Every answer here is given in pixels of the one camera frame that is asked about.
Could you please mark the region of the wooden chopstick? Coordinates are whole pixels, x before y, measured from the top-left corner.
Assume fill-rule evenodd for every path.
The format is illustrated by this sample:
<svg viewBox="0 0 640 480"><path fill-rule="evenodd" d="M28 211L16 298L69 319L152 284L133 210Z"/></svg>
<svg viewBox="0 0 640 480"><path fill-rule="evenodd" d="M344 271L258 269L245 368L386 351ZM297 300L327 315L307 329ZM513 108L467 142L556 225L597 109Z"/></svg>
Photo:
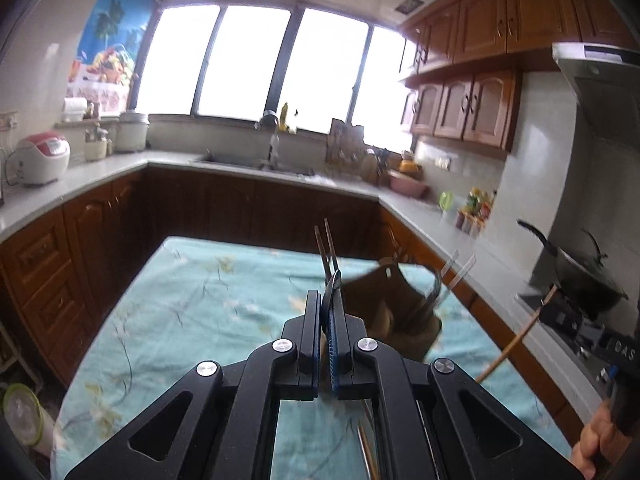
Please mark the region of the wooden chopstick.
<svg viewBox="0 0 640 480"><path fill-rule="evenodd" d="M477 378L475 378L475 381L478 384L481 384L482 382L484 382L490 375L494 374L494 371L511 355L511 353L513 352L513 350L522 343L523 339L528 335L528 333L532 330L532 328L535 326L535 324L538 321L538 318L541 315L542 310L544 310L545 307L548 306L548 303L553 299L553 297L555 296L556 292L558 291L558 286L553 285L550 290L548 291L548 294L546 296L544 296L544 299L541 300L539 307L537 308L537 310L534 312L534 314L532 315L532 317L530 318L530 320L527 322L527 324L514 336L514 338L506 345L506 348L504 348L502 350L502 352L500 353L500 356L498 356L497 359L494 359L486 368L486 370L483 370L478 376Z"/></svg>

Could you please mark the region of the silver metal chopstick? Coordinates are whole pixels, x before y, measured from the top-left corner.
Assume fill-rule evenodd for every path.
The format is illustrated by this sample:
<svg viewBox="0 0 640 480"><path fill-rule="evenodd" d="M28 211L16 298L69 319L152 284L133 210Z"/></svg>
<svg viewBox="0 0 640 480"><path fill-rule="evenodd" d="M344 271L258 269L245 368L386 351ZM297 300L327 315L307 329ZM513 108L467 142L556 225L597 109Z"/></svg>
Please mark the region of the silver metal chopstick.
<svg viewBox="0 0 640 480"><path fill-rule="evenodd" d="M472 255L469 260L462 266L458 273L454 276L448 287L438 296L434 303L434 308L437 309L454 291L454 289L464 280L466 274L468 274L474 264L476 263L476 255Z"/></svg>

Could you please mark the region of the pair of wooden chopsticks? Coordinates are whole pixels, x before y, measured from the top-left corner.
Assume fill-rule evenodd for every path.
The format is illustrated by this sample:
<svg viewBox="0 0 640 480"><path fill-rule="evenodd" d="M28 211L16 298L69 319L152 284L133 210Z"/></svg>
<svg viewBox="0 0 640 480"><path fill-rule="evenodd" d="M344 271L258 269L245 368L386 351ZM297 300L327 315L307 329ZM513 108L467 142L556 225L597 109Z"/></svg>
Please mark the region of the pair of wooden chopsticks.
<svg viewBox="0 0 640 480"><path fill-rule="evenodd" d="M316 238L318 252L322 261L324 271L324 282L326 283L326 302L332 304L336 294L340 291L342 284L342 274L337 261L334 240L329 224L329 219L323 219L323 228L314 227L314 237Z"/></svg>

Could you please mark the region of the dark metal chopstick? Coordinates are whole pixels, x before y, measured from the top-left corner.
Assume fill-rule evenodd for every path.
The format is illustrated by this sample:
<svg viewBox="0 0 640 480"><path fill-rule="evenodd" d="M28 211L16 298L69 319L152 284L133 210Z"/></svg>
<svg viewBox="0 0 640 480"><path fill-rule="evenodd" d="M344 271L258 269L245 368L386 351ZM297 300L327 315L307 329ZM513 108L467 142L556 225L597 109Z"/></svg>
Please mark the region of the dark metal chopstick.
<svg viewBox="0 0 640 480"><path fill-rule="evenodd" d="M430 315L432 311L445 299L446 292L449 289L444 284L444 278L451 269L452 265L457 261L459 257L459 251L456 249L454 253L449 257L446 263L435 273L434 283L431 290L425 297L425 313Z"/></svg>

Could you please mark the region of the chrome kitchen faucet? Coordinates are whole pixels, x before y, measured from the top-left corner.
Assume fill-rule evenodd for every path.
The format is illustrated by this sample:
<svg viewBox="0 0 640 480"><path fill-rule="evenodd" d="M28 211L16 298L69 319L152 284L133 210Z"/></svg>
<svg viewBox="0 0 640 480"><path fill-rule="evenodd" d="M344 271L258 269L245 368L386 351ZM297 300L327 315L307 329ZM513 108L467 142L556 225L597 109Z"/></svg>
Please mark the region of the chrome kitchen faucet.
<svg viewBox="0 0 640 480"><path fill-rule="evenodd" d="M276 168L279 162L280 148L280 122L277 113L273 110L264 110L262 117L258 122L254 123L254 128L258 131L270 133L266 166L272 169Z"/></svg>

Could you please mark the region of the black wok pan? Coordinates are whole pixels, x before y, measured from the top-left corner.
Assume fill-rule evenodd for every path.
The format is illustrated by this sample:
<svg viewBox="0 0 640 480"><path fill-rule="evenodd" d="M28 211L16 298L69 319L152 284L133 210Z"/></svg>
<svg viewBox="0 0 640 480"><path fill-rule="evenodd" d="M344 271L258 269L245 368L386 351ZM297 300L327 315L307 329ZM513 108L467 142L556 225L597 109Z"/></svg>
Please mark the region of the black wok pan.
<svg viewBox="0 0 640 480"><path fill-rule="evenodd" d="M556 246L536 226L522 219L518 219L516 223L534 234L544 250L554 258L559 291L574 309L581 310L591 321L613 309L620 300L628 299L623 287L605 269L604 260L608 255L602 252L596 238L589 231L582 229L594 246L592 254L572 252Z"/></svg>

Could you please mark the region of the teal floral tablecloth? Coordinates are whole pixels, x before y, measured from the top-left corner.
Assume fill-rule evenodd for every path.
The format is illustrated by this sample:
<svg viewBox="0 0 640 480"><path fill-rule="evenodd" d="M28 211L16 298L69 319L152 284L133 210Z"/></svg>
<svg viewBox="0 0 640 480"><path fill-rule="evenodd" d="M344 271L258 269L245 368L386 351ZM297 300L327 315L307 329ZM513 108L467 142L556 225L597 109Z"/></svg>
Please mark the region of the teal floral tablecloth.
<svg viewBox="0 0 640 480"><path fill-rule="evenodd" d="M318 255L169 237L103 323L67 389L54 428L51 479L126 426L203 360L243 361L304 313L308 289L324 289ZM472 377L500 353L450 295L425 362L446 356ZM560 454L570 445L509 362L483 386ZM280 405L271 479L367 479L359 402L321 393Z"/></svg>

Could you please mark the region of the condiment bottles group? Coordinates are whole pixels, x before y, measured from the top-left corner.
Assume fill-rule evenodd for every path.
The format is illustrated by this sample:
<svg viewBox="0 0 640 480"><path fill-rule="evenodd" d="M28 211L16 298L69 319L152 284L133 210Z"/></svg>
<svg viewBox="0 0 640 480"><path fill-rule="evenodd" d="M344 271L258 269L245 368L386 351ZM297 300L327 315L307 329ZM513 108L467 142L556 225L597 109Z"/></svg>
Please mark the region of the condiment bottles group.
<svg viewBox="0 0 640 480"><path fill-rule="evenodd" d="M494 206L497 191L471 188L461 208L457 210L454 226L470 237L478 237L485 229Z"/></svg>

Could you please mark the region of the yellow bowl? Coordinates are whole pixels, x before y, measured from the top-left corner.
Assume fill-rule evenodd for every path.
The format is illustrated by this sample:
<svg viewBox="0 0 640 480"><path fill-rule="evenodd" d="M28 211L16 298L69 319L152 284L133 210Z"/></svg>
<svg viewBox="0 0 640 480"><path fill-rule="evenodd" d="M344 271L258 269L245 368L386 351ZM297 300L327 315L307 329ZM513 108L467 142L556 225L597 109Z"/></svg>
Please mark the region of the yellow bowl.
<svg viewBox="0 0 640 480"><path fill-rule="evenodd" d="M399 164L398 171L401 174L406 174L407 176L416 178L421 173L422 169L414 160L403 159Z"/></svg>

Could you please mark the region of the knife block with knives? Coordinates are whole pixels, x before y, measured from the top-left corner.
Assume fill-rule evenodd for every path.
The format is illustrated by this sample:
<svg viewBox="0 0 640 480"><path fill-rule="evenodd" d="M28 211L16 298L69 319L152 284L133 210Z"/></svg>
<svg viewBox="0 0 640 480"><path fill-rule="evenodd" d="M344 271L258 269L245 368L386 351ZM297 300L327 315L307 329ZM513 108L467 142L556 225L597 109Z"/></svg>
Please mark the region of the knife block with knives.
<svg viewBox="0 0 640 480"><path fill-rule="evenodd" d="M379 188L388 181L388 160L392 153L386 148L374 148L373 153L376 161L375 185Z"/></svg>

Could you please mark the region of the white slow cooker pot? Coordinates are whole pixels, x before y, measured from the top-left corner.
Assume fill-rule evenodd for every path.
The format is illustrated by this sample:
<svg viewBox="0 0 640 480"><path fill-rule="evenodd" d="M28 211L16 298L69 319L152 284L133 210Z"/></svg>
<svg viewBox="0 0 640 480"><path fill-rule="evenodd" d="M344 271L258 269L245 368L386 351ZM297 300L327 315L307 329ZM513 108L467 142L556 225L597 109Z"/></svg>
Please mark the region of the white slow cooker pot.
<svg viewBox="0 0 640 480"><path fill-rule="evenodd" d="M145 149L150 121L149 115L125 110L116 125L114 149L117 153L141 152Z"/></svg>

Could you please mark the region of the yellow oil bottle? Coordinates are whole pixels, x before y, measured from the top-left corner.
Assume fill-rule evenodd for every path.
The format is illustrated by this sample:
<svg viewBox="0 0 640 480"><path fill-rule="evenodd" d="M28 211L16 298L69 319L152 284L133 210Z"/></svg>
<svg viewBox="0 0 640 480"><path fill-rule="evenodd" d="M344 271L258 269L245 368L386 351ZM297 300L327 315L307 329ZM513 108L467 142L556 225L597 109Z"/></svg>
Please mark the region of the yellow oil bottle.
<svg viewBox="0 0 640 480"><path fill-rule="evenodd" d="M288 102L285 102L280 109L278 130L295 134L296 127L294 126L294 119L295 115L290 114L290 107L288 106Z"/></svg>

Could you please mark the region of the steel range hood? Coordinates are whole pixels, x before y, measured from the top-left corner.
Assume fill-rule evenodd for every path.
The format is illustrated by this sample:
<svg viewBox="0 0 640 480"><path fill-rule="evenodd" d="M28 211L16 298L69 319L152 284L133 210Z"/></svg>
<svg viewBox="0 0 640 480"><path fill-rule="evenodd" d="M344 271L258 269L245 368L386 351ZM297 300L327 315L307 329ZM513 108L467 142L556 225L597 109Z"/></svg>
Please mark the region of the steel range hood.
<svg viewBox="0 0 640 480"><path fill-rule="evenodd" d="M556 42L552 58L573 88L594 136L639 149L639 52Z"/></svg>

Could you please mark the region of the fruit beach poster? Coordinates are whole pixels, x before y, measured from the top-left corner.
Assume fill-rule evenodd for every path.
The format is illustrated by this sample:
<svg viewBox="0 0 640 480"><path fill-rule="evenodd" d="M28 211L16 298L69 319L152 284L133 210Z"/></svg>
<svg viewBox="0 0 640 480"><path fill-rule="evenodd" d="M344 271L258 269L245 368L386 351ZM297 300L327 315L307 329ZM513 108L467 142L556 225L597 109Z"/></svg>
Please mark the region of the fruit beach poster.
<svg viewBox="0 0 640 480"><path fill-rule="evenodd" d="M98 103L100 114L127 107L137 58L156 0L96 0L67 78L66 96Z"/></svg>

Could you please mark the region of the wall power outlet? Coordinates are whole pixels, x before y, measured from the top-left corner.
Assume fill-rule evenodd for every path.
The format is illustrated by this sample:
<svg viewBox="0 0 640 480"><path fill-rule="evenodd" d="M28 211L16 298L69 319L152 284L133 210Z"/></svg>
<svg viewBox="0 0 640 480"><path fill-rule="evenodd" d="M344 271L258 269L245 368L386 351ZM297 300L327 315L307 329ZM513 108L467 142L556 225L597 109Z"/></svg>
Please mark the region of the wall power outlet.
<svg viewBox="0 0 640 480"><path fill-rule="evenodd" d="M434 165L442 170L449 171L451 166L450 157L436 157L434 159Z"/></svg>

